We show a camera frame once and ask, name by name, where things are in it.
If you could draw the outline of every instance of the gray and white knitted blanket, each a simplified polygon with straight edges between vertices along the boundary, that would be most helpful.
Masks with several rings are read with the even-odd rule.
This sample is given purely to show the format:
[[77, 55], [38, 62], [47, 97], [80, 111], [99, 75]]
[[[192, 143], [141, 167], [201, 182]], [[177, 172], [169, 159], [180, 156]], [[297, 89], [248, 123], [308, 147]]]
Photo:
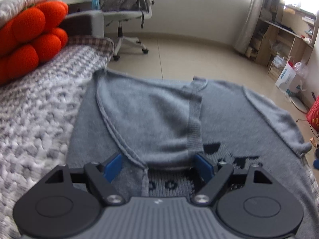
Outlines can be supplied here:
[[64, 163], [92, 73], [114, 51], [108, 38], [75, 36], [50, 62], [0, 88], [0, 238], [18, 238], [15, 202]]

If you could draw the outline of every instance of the metal screw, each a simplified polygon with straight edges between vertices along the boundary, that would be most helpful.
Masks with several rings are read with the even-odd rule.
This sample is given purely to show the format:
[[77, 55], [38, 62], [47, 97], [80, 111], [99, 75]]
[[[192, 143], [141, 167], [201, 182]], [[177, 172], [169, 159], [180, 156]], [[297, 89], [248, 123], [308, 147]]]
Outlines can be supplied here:
[[106, 199], [113, 204], [119, 204], [123, 201], [123, 198], [120, 195], [110, 195]]
[[206, 196], [206, 195], [203, 195], [203, 194], [199, 194], [199, 195], [196, 195], [194, 197], [194, 200], [197, 202], [197, 203], [207, 203], [209, 201], [209, 197]]

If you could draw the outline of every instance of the chair wheel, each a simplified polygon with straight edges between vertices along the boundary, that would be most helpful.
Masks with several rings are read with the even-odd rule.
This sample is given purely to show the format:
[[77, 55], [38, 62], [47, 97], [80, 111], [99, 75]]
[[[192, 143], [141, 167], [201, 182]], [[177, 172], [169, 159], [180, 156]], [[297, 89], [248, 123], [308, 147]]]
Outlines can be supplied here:
[[114, 61], [118, 61], [120, 59], [119, 55], [113, 56]]

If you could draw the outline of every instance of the gray sweater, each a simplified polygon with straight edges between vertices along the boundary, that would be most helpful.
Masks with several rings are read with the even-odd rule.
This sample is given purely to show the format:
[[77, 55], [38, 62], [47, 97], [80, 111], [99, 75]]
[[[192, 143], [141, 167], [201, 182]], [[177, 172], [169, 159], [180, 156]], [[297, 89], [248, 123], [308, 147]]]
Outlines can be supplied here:
[[[194, 186], [182, 172], [199, 152], [235, 168], [260, 164], [302, 203], [298, 238], [315, 239], [318, 209], [300, 161], [310, 149], [287, 111], [245, 87], [199, 78], [142, 80], [99, 70], [80, 107], [67, 163], [80, 167], [122, 153], [124, 167], [113, 184], [126, 198], [189, 197]], [[163, 186], [172, 176], [179, 183], [173, 194]]]

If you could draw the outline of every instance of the triangular cutout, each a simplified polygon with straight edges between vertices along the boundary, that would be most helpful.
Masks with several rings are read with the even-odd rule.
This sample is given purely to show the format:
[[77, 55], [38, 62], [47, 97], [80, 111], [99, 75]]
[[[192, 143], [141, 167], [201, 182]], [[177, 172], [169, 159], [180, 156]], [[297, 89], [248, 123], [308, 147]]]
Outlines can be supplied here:
[[62, 183], [63, 181], [63, 171], [58, 170], [54, 174], [52, 174], [45, 183]]
[[254, 183], [272, 184], [271, 180], [268, 179], [261, 171], [255, 171]]

